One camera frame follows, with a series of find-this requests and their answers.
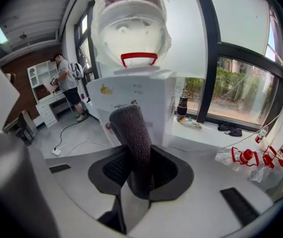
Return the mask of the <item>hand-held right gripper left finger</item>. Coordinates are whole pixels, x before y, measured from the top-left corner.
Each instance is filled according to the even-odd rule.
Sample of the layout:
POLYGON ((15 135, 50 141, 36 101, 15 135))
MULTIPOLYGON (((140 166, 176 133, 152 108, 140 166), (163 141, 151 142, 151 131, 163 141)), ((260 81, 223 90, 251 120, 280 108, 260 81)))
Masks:
POLYGON ((86 216, 117 232, 126 232, 121 189, 131 167, 130 150, 118 146, 107 150, 65 158, 45 159, 36 149, 30 158, 45 198, 53 210, 65 204, 54 196, 56 191, 66 196, 72 205, 86 216))

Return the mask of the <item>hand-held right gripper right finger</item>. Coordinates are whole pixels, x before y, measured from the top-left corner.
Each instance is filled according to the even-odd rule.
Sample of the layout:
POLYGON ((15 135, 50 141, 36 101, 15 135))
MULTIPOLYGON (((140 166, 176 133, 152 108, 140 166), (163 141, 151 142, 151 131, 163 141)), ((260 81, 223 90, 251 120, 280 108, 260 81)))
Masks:
POLYGON ((129 232, 132 238, 252 238, 260 233, 283 207, 239 173, 213 157, 163 147, 186 161, 194 171, 188 190, 177 200, 153 203, 142 220, 129 232), (236 188, 259 213, 243 226, 221 195, 236 188))

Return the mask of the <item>grey wiping cloth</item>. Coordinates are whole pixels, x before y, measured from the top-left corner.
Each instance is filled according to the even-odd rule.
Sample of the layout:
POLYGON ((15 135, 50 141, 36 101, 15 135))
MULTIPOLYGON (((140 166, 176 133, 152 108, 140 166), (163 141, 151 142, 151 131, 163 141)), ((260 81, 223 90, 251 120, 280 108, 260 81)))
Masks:
POLYGON ((122 106, 109 116, 110 126, 122 145, 130 150, 131 175, 128 185, 139 198, 148 199, 154 189, 151 171, 151 138, 136 102, 122 106))

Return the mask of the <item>white water dispenser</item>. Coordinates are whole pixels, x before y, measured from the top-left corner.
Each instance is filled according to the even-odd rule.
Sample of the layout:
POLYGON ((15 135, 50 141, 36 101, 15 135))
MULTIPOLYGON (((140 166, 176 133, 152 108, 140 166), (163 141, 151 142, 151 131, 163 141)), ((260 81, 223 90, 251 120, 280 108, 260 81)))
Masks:
POLYGON ((115 75, 87 84, 92 106, 113 146, 120 142, 110 127, 110 113, 133 101, 141 108, 153 144, 166 146, 173 124, 175 89, 176 73, 169 70, 115 75))

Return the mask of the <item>large clear water jug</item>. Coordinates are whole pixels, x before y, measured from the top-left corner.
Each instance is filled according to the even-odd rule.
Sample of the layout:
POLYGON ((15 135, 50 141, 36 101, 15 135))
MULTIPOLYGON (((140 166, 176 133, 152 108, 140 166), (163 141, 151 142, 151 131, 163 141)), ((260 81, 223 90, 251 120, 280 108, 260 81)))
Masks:
POLYGON ((155 64, 171 47, 164 0, 94 0, 91 39, 107 66, 155 64))

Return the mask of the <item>black cloth bundle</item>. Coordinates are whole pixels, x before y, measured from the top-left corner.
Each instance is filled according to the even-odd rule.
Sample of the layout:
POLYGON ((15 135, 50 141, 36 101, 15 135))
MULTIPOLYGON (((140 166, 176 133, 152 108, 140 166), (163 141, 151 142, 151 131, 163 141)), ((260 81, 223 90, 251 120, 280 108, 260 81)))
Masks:
POLYGON ((224 132, 225 134, 233 136, 233 137, 241 137, 242 136, 242 130, 234 127, 230 123, 220 124, 218 126, 218 131, 224 132))

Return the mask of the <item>clear plastic bag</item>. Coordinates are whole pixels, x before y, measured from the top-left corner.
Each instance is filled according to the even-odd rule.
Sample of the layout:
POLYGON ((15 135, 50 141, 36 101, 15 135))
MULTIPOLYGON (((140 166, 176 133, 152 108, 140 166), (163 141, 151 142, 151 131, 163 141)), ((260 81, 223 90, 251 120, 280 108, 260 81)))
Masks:
POLYGON ((193 128, 193 129, 202 129, 202 126, 200 125, 200 123, 197 123, 196 121, 194 121, 191 118, 186 118, 183 117, 179 123, 185 127, 189 127, 189 128, 193 128))

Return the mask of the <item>small bottle with red label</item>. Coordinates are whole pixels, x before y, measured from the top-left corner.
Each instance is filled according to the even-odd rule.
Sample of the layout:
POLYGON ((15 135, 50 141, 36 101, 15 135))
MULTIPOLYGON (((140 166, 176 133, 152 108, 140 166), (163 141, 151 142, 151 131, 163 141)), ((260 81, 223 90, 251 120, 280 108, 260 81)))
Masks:
POLYGON ((268 128, 267 127, 261 129, 259 131, 258 135, 255 138, 255 142, 259 144, 263 140, 263 138, 267 135, 267 133, 268 133, 268 128))

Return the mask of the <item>white hutch cabinet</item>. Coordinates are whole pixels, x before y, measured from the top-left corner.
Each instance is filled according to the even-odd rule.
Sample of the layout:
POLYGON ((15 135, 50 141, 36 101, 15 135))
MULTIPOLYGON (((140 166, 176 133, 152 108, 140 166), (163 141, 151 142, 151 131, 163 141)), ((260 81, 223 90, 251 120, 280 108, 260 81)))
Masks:
POLYGON ((53 77, 58 76, 57 66, 54 62, 45 61, 27 68, 29 82, 36 100, 36 109, 40 115, 40 122, 50 127, 58 122, 57 115, 67 109, 71 104, 59 88, 50 92, 46 85, 53 77))

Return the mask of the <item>black thermos bottle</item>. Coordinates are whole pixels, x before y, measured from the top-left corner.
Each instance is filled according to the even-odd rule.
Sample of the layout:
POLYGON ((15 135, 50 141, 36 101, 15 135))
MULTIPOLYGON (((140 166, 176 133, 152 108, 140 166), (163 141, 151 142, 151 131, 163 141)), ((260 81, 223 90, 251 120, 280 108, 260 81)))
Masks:
POLYGON ((176 120, 178 122, 180 122, 187 114, 187 101, 188 101, 188 96, 186 95, 180 96, 176 110, 176 120))

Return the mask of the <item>black window frame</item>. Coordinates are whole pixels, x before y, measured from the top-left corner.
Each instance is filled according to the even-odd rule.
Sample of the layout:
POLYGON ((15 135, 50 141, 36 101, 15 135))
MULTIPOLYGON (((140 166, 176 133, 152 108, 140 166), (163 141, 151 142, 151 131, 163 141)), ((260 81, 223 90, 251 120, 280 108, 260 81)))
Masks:
POLYGON ((272 128, 283 105, 283 21, 274 0, 164 0, 171 47, 155 64, 112 67, 101 77, 169 70, 176 73, 175 110, 188 96, 186 118, 272 128))

